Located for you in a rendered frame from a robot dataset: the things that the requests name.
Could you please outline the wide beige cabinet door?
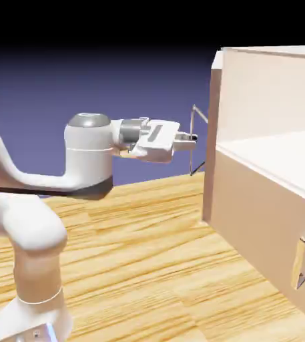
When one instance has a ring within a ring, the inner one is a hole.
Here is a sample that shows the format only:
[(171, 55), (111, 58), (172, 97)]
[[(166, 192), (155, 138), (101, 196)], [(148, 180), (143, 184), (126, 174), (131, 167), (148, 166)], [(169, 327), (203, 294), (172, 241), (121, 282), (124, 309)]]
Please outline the wide beige cabinet door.
[(217, 152), (210, 225), (305, 314), (305, 283), (291, 286), (305, 198)]

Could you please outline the tall beige cabinet door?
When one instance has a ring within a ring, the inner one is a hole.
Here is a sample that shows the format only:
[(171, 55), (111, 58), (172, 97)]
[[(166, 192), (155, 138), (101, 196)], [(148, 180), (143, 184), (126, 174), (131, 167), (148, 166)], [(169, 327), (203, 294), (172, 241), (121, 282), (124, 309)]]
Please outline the tall beige cabinet door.
[(210, 223), (212, 214), (212, 198), (214, 188), (214, 168), (216, 161), (216, 137), (218, 127), (218, 112), (220, 104), (220, 89), (222, 78), (222, 51), (217, 50), (210, 74), (210, 100), (208, 110), (208, 135), (206, 144), (206, 162), (204, 175), (204, 193), (202, 219)]

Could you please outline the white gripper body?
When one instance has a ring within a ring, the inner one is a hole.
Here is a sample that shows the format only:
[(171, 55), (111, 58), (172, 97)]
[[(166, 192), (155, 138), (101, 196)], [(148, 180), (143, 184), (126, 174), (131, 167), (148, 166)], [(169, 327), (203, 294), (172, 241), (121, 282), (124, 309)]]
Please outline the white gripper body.
[(179, 128), (178, 122), (150, 120), (140, 131), (139, 139), (129, 151), (129, 156), (146, 162), (171, 162)]

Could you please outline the thin metal wire handle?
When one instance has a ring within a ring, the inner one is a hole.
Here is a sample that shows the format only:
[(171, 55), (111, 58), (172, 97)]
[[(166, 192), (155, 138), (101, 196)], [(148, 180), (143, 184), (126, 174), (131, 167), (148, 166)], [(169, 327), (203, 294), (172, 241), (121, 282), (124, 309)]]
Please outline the thin metal wire handle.
[[(204, 113), (194, 104), (192, 106), (191, 112), (190, 112), (190, 140), (192, 142), (197, 143), (198, 137), (194, 134), (194, 118), (195, 114), (199, 115), (203, 121), (208, 124), (208, 119), (204, 115)], [(195, 173), (199, 172), (202, 167), (205, 165), (206, 161), (203, 161), (199, 166), (193, 167), (193, 152), (190, 150), (190, 166), (189, 166), (189, 171), (190, 171), (190, 176), (193, 176)]]

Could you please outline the beige cabinet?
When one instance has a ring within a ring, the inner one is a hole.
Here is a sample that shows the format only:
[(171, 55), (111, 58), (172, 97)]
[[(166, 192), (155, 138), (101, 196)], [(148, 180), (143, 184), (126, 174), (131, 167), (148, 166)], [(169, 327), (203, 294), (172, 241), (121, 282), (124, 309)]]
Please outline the beige cabinet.
[(216, 154), (305, 198), (305, 45), (221, 51)]

